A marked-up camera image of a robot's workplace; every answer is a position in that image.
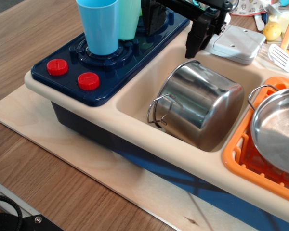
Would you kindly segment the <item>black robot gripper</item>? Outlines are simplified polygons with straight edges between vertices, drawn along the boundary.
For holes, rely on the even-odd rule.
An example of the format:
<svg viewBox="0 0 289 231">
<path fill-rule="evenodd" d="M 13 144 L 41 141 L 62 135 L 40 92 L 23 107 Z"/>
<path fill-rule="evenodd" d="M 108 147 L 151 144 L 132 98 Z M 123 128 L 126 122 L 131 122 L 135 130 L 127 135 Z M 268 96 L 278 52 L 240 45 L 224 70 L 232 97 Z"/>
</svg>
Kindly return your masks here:
<svg viewBox="0 0 289 231">
<path fill-rule="evenodd" d="M 157 0 L 156 2 L 194 22 L 187 35 L 185 58 L 194 58 L 199 51 L 204 50 L 213 32 L 216 35 L 223 32 L 226 25 L 225 18 L 233 10 L 232 0 L 199 0 L 207 6 L 204 10 L 187 0 Z M 209 24 L 200 24 L 201 19 L 209 21 Z"/>
</svg>

